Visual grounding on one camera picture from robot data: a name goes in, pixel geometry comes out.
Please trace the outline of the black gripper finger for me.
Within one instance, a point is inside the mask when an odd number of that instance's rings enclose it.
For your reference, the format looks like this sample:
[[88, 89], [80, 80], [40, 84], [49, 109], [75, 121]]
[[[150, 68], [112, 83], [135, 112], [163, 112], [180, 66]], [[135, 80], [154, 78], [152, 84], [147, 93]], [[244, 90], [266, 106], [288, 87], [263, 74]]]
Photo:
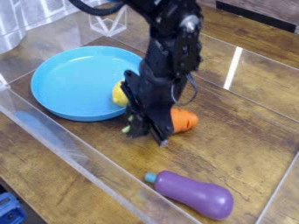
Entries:
[[171, 120], [162, 120], [151, 123], [151, 134], [160, 147], [168, 145], [168, 137], [174, 133], [174, 124]]
[[126, 107], [126, 114], [128, 115], [128, 133], [131, 138], [147, 136], [150, 134], [151, 125], [144, 110], [135, 104], [130, 103]]

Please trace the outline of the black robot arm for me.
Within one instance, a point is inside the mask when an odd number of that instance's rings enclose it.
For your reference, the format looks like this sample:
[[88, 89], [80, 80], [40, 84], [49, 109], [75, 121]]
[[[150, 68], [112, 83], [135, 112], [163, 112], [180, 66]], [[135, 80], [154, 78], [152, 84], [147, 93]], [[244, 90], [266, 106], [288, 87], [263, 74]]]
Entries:
[[132, 138], [152, 135], [166, 146], [174, 133], [171, 109], [194, 83], [192, 72], [202, 63], [202, 7], [196, 0], [116, 0], [108, 9], [96, 9], [82, 0], [68, 1], [92, 16], [107, 16], [127, 5], [150, 24], [139, 71], [127, 70], [120, 84], [128, 99], [126, 133]]

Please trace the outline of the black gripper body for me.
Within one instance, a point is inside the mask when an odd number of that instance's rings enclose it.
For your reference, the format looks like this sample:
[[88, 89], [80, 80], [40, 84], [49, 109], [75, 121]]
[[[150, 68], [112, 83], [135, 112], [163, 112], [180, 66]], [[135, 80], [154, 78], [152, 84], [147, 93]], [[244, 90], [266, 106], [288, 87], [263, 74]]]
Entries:
[[139, 73], [126, 70], [122, 89], [126, 92], [128, 104], [138, 105], [147, 116], [156, 121], [159, 115], [170, 112], [174, 100], [180, 98], [186, 84], [186, 77], [158, 77], [143, 60], [139, 65]]

